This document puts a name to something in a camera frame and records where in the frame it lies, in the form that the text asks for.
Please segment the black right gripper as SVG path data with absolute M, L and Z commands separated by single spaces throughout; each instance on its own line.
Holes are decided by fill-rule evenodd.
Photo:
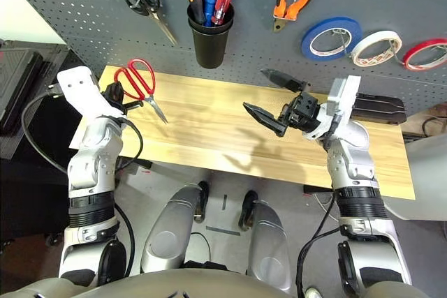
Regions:
M 310 90 L 310 83 L 298 80 L 281 71 L 264 68 L 261 69 L 261 73 L 271 83 L 289 91 Z M 307 92 L 299 93 L 289 104 L 285 104 L 278 119 L 275 119 L 273 114 L 259 106 L 246 102 L 243 102 L 243 106 L 258 123 L 273 131 L 278 137 L 283 137 L 288 127 L 310 133 L 321 123 L 317 119 L 320 110 L 318 99 Z

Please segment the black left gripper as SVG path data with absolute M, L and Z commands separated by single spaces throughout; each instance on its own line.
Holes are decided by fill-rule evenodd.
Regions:
M 124 90 L 121 82 L 109 84 L 104 91 L 104 98 L 109 102 L 111 108 L 108 111 L 109 116 L 126 116 L 129 110 L 143 106 L 141 100 L 123 103 Z

